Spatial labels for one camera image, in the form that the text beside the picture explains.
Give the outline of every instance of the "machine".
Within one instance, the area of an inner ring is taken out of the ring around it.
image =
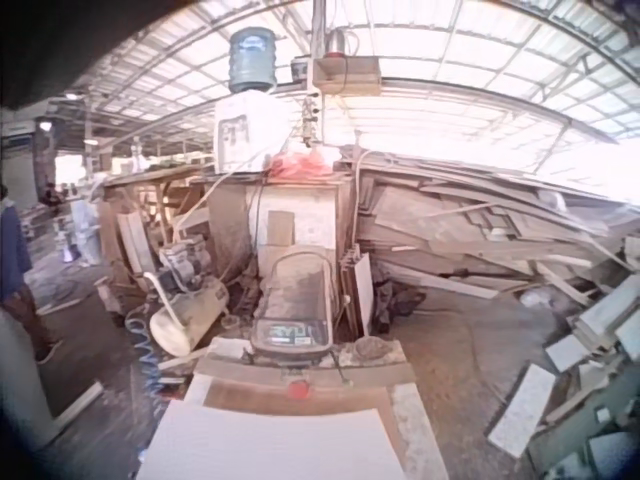
[[[279,364],[314,363],[333,347],[336,291],[329,260],[310,251],[280,257],[265,279],[251,345]]]
[[[188,355],[211,325],[227,312],[229,292],[209,275],[211,257],[202,235],[160,251],[158,275],[146,272],[163,307],[149,322],[153,338],[171,355]]]

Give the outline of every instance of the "red plastic bag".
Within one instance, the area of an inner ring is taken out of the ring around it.
[[[270,177],[274,178],[312,178],[331,175],[333,168],[327,165],[317,150],[310,153],[283,152],[271,159]]]

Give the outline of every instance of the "metal roof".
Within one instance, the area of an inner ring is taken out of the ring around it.
[[[163,152],[183,141],[210,148],[215,100],[229,95],[228,40],[247,26],[276,34],[275,94],[295,122],[304,91],[291,84],[290,62],[309,53],[311,17],[311,1],[215,0],[149,26],[79,81],[97,99],[96,135],[138,132]],[[379,56],[385,79],[380,97],[327,99],[328,143],[352,143],[357,131],[371,148],[473,153],[532,170],[554,144],[562,152],[640,137],[640,47],[629,20],[599,5],[327,0],[326,22],[351,32],[358,55]],[[59,103],[68,116],[74,108]]]

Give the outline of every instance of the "blue coiled hose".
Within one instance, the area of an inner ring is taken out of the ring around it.
[[[159,382],[159,360],[151,343],[151,334],[149,333],[149,327],[145,320],[148,310],[149,307],[147,304],[133,309],[127,315],[124,323],[129,332],[140,338],[138,343],[133,344],[133,347],[138,352],[138,359],[142,364],[141,371],[145,377],[144,387],[152,402],[153,416],[159,419],[167,405],[164,399],[158,395],[158,392],[162,389],[162,385]]]

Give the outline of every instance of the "blue shirt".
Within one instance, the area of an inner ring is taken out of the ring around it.
[[[24,274],[31,270],[31,258],[27,242],[22,233],[18,212],[13,206],[6,206],[0,214],[0,301],[20,290],[24,285]]]

